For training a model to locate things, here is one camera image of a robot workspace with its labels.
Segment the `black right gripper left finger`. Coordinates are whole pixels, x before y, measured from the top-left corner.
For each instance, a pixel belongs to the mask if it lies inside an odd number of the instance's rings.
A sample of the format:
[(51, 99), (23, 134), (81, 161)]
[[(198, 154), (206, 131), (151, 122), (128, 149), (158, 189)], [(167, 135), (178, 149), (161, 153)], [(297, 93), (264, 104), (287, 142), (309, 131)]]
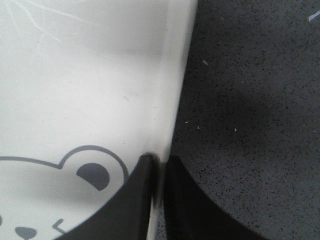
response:
[(125, 184), (94, 215), (59, 240), (146, 240), (150, 222), (156, 161), (139, 157)]

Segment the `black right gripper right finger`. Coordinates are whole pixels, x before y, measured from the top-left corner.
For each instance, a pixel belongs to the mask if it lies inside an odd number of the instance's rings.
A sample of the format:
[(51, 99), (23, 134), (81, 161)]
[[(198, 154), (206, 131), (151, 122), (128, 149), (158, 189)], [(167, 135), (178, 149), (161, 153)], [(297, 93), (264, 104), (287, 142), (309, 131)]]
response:
[(166, 164), (163, 203), (169, 240), (263, 239), (216, 205), (175, 155)]

